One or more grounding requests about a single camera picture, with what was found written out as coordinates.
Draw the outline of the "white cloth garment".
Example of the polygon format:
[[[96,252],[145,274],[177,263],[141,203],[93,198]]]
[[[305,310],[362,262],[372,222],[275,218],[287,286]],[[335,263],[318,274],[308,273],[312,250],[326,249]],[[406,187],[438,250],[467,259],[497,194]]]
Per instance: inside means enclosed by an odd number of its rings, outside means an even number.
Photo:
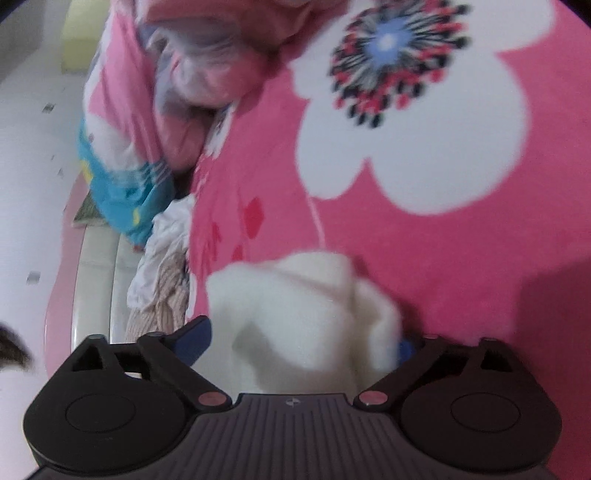
[[[146,308],[156,297],[158,271],[162,263],[175,253],[186,253],[194,204],[195,198],[189,194],[173,200],[153,218],[152,232],[127,291],[129,309]]]

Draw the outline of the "white fleece deer sweater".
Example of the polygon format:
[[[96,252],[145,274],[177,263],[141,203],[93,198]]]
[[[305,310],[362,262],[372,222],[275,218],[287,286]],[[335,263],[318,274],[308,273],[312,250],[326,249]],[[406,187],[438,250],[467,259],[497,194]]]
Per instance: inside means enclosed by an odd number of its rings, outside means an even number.
[[[207,278],[205,291],[212,340],[193,368],[231,398],[353,398],[399,365],[399,307],[345,255],[232,263]]]

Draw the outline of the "pink and blue quilt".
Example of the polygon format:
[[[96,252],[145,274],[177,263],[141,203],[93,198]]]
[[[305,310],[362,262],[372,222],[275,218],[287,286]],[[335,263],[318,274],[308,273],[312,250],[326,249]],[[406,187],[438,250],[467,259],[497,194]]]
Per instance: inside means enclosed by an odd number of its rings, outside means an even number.
[[[214,114],[331,1],[113,1],[88,71],[78,152],[92,199],[132,245],[197,165]]]

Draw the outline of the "yellow-green wardrobe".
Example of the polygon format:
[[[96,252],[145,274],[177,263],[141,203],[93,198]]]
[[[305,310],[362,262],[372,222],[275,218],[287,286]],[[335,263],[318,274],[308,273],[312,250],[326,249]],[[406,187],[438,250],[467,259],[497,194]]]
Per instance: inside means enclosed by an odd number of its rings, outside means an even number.
[[[110,7],[109,0],[72,0],[61,31],[61,70],[86,72],[96,52]]]

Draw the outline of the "pink floral bed sheet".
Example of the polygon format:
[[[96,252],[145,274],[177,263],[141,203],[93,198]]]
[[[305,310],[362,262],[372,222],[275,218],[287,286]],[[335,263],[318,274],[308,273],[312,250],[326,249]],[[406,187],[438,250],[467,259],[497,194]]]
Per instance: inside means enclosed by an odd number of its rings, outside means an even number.
[[[503,339],[590,475],[590,30],[559,1],[349,1],[229,110],[193,180],[189,309],[235,261],[349,256],[408,321]]]

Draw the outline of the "green patterned pillow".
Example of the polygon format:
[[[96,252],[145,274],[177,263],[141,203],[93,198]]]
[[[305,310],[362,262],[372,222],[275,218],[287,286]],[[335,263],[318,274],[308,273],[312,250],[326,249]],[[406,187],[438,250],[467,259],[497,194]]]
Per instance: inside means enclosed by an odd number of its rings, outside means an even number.
[[[90,192],[86,194],[80,207],[71,221],[73,228],[104,227],[107,221],[95,205]]]

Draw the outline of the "pink and cream headboard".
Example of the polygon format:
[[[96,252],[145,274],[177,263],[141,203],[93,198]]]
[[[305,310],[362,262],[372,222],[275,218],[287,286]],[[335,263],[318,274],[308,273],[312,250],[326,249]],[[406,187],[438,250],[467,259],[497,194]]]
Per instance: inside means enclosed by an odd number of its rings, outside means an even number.
[[[74,224],[87,193],[78,177],[62,215],[61,262],[45,315],[48,375],[89,335],[100,334],[110,343],[125,340],[127,291],[141,254],[107,225]]]

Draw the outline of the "beige checked knit garment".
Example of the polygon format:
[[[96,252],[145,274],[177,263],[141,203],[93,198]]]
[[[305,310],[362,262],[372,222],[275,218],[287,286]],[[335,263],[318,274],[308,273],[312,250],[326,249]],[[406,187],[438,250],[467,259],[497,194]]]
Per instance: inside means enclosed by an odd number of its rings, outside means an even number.
[[[183,251],[169,255],[159,267],[153,299],[130,310],[125,341],[132,343],[151,332],[171,334],[185,324],[189,300],[189,275]]]

